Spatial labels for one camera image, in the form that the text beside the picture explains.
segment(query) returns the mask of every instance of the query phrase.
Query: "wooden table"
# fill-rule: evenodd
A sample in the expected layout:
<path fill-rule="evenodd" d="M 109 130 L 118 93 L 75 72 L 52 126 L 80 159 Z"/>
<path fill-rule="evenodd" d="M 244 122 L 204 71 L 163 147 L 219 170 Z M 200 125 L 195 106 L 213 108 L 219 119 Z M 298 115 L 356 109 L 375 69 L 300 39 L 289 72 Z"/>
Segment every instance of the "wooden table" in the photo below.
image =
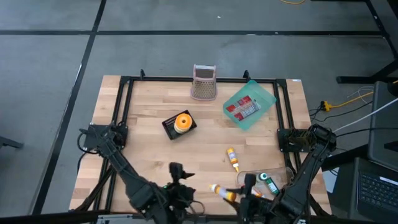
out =
<path fill-rule="evenodd" d="M 118 92 L 120 76 L 104 76 L 93 115 L 95 124 L 109 124 Z M 237 153 L 240 170 L 259 170 L 284 167 L 279 151 L 276 129 L 278 120 L 275 105 L 248 131 L 239 129 L 224 113 L 222 105 L 233 96 L 243 83 L 217 83 L 218 96 L 214 101 L 197 101 L 190 97 L 190 82 L 135 81 L 127 119 L 129 135 L 123 154 L 137 172 L 146 179 L 165 185 L 171 182 L 169 162 L 183 164 L 187 172 L 196 173 L 182 183 L 193 187 L 195 200 L 205 204 L 206 214 L 235 215 L 235 211 L 222 198 L 209 190 L 209 184 L 236 187 L 237 173 L 229 163 L 226 150 L 233 147 Z M 273 94 L 271 84 L 261 84 Z M 290 104 L 296 128 L 310 125 L 307 103 L 300 80 L 287 80 Z M 287 115 L 282 89 L 279 90 L 285 127 Z M 189 110 L 198 127 L 171 141 L 162 121 Z M 306 153 L 301 153 L 304 160 Z M 102 158 L 86 155 L 80 166 L 70 208 L 76 208 L 98 182 Z M 322 208 L 331 213 L 329 200 L 320 171 L 312 183 L 312 195 Z M 133 212 L 125 185 L 118 177 L 114 189 L 112 212 Z M 103 190 L 100 208 L 104 208 L 108 187 Z M 197 212 L 200 206 L 194 205 Z"/>

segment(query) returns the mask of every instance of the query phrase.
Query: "gray floor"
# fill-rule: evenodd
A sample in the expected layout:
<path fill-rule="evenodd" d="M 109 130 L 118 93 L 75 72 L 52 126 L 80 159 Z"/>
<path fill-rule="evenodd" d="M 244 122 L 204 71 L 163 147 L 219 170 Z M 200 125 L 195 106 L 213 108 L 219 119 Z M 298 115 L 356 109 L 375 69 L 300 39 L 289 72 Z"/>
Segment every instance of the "gray floor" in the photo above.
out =
<path fill-rule="evenodd" d="M 108 0 L 100 30 L 376 30 L 363 3 L 271 1 Z M 0 29 L 90 30 L 100 1 L 0 0 Z M 391 10 L 375 3 L 391 21 Z M 24 215 L 36 190 L 75 81 L 88 36 L 0 36 L 0 135 L 25 143 L 0 150 L 0 216 Z M 68 209 L 76 179 L 78 128 L 91 121 L 103 75 L 189 76 L 192 65 L 217 65 L 220 77 L 299 78 L 308 108 L 333 104 L 361 85 L 338 85 L 338 75 L 371 75 L 392 61 L 379 38 L 280 36 L 97 36 L 73 110 L 44 212 Z M 330 114 L 363 104 L 357 101 Z M 338 128 L 370 106 L 324 123 Z M 346 131 L 367 128 L 369 120 Z M 339 147 L 364 144 L 367 133 L 339 139 Z"/>

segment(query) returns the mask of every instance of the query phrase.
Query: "tape roll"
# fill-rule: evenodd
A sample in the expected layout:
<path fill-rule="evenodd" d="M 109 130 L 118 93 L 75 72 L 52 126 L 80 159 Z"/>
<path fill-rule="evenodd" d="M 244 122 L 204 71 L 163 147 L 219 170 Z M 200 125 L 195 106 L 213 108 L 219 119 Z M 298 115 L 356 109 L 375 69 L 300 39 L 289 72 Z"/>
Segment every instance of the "tape roll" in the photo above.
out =
<path fill-rule="evenodd" d="M 174 122 L 174 129 L 176 132 L 182 134 L 188 131 L 192 125 L 192 118 L 188 114 L 182 113 L 178 115 Z"/>

